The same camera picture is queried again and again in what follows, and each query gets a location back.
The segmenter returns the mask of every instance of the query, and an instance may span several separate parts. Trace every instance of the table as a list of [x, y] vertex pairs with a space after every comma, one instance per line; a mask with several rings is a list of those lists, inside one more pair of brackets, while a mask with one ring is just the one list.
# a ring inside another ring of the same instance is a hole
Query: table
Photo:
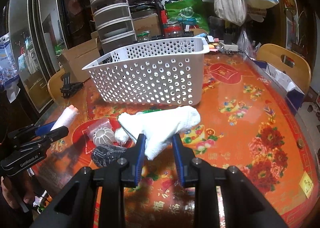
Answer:
[[[251, 60], [244, 61], [240, 54], [205, 55], [203, 95], [195, 106], [201, 123], [181, 134], [181, 139], [197, 157], [213, 166], [239, 167], [287, 224], [298, 227], [316, 203], [318, 169], [314, 150], [306, 140], [308, 133], [302, 133], [306, 128], [298, 115], [292, 115], [284, 96], [268, 75]], [[33, 167], [52, 196], [81, 167], [96, 168], [90, 158], [94, 145], [82, 135], [88, 121], [116, 119], [123, 112], [174, 108], [106, 103], [89, 80], [75, 96], [59, 106], [53, 105], [38, 123], [57, 119], [69, 104], [80, 112], [69, 135], [53, 143], [48, 157]], [[304, 144], [302, 149], [297, 146], [298, 140]], [[299, 186], [305, 171], [314, 183], [308, 199]], [[154, 161], [145, 162], [142, 177], [137, 188], [124, 191], [128, 226], [191, 227], [194, 189], [180, 187], [171, 147]]]

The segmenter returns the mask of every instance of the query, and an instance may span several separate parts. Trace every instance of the chair backrest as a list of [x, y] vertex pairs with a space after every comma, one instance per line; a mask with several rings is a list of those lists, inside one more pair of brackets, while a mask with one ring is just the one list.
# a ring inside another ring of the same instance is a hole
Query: chair backrest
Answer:
[[64, 69], [60, 69], [57, 73], [55, 73], [48, 81], [48, 91], [54, 102], [58, 102], [62, 99], [62, 93], [60, 88], [63, 86], [63, 82], [61, 80], [62, 75], [66, 72]]
[[[288, 66], [282, 60], [289, 58], [294, 61], [293, 67]], [[306, 94], [310, 87], [311, 70], [304, 58], [275, 44], [263, 45], [257, 53], [258, 61], [266, 61], [278, 70], [285, 72], [292, 81]]]

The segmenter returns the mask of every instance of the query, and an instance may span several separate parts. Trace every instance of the brown cardboard box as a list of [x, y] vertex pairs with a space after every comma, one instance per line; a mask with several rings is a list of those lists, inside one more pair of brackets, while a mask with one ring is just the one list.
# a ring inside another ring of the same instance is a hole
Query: brown cardboard box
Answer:
[[134, 20], [133, 25], [137, 35], [143, 31], [151, 31], [151, 37], [161, 35], [159, 18], [156, 13]]
[[81, 69], [97, 58], [100, 58], [100, 53], [97, 48], [97, 39], [93, 39], [72, 49], [64, 50], [59, 56], [59, 61], [65, 72], [70, 72], [71, 83], [75, 83], [84, 82], [90, 78], [90, 75]]
[[100, 42], [100, 37], [99, 37], [99, 34], [98, 34], [98, 31], [95, 31], [95, 32], [92, 32], [91, 33], [91, 38], [94, 40], [94, 39], [97, 39], [97, 45], [98, 45], [98, 50], [102, 50], [102, 46], [101, 46], [101, 42]]

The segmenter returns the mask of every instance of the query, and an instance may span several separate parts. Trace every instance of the finger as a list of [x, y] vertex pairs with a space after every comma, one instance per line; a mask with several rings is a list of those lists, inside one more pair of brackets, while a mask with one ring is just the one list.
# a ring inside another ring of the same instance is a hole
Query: finger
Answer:
[[26, 204], [33, 204], [35, 201], [35, 193], [33, 192], [32, 183], [30, 176], [27, 171], [25, 171], [22, 175], [24, 187], [26, 189], [26, 193], [23, 197], [23, 201]]
[[1, 177], [1, 188], [3, 197], [8, 203], [8, 205], [13, 209], [18, 209], [20, 206], [11, 194], [12, 184], [9, 178]]

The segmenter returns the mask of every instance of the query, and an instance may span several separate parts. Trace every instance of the perforated basket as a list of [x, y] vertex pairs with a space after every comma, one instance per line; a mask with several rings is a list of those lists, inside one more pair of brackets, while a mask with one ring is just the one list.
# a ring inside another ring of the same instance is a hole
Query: perforated basket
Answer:
[[118, 48], [82, 70], [106, 102], [195, 105], [208, 52], [204, 38], [156, 40]]

